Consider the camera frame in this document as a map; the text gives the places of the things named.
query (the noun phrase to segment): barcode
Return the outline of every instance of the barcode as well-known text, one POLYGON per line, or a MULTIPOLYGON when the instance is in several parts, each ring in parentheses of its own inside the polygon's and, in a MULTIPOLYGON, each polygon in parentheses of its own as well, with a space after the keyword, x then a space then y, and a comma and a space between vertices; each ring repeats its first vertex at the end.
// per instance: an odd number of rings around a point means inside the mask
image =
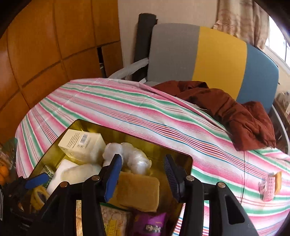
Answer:
POLYGON ((88 137, 88 135, 87 135, 87 134, 84 134, 84 135, 82 136, 81 141, 79 142, 79 144, 84 145, 84 144, 85 144, 85 141, 87 140, 87 137, 88 137))
POLYGON ((0 189, 0 220, 3 221, 3 192, 0 189))

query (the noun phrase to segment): orange fruit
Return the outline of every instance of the orange fruit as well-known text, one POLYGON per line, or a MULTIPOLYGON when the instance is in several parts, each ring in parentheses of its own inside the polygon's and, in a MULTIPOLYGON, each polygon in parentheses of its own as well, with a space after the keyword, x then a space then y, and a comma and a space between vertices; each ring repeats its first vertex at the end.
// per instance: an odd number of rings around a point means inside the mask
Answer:
POLYGON ((0 166, 6 166, 7 167, 7 163, 0 159, 0 166))
POLYGON ((5 178, 2 176, 2 175, 0 175, 0 185, 4 185, 6 182, 5 182, 5 178))
POLYGON ((6 178, 7 176, 9 176, 9 170, 6 166, 0 166, 0 174, 6 178))

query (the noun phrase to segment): dark red cloth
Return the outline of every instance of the dark red cloth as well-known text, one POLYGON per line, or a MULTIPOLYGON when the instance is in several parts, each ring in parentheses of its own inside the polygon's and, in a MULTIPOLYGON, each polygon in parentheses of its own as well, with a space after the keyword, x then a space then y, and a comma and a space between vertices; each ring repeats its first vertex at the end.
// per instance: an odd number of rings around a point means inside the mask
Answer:
POLYGON ((238 151, 276 147, 273 124, 260 102, 237 103, 221 89, 200 81, 167 81, 153 88, 196 104, 229 129, 238 151))

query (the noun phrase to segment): purple snack bag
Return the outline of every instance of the purple snack bag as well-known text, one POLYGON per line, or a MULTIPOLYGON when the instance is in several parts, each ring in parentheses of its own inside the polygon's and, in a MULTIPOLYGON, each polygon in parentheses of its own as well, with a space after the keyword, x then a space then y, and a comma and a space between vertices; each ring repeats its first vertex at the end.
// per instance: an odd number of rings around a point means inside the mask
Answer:
POLYGON ((135 216, 133 236, 160 236, 165 225, 166 212, 159 215, 139 213, 135 216))

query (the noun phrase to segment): wooden wardrobe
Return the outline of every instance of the wooden wardrobe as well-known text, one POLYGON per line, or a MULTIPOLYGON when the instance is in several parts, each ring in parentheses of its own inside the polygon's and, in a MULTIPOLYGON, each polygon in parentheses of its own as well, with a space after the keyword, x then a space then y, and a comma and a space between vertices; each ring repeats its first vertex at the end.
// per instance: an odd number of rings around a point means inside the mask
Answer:
POLYGON ((0 143, 59 86, 121 68, 117 0, 32 0, 0 38, 0 143))

